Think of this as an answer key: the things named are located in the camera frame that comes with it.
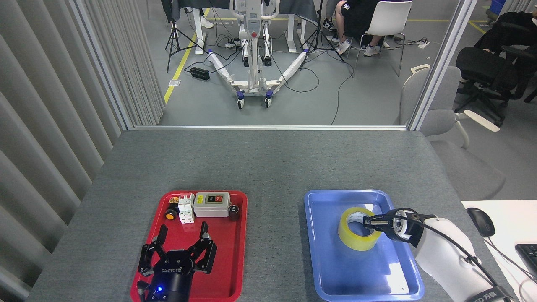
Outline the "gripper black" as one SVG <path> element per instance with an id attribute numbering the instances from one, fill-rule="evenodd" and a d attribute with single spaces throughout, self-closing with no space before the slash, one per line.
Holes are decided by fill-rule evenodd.
<path id="1" fill-rule="evenodd" d="M 167 231 L 168 227 L 161 225 L 159 235 L 150 244 L 142 245 L 138 272 L 143 276 L 154 274 L 146 300 L 148 302 L 188 302 L 193 271 L 211 273 L 217 245 L 209 235 L 209 225 L 203 221 L 199 239 L 187 251 L 165 252 L 163 244 Z M 152 267 L 154 252 L 159 255 L 160 260 Z"/>
<path id="2" fill-rule="evenodd" d="M 394 218 L 399 209 L 392 209 L 386 214 L 374 215 L 369 221 L 364 221 L 364 228 L 384 232 L 391 240 L 400 240 L 397 232 L 400 228 L 400 220 Z"/>

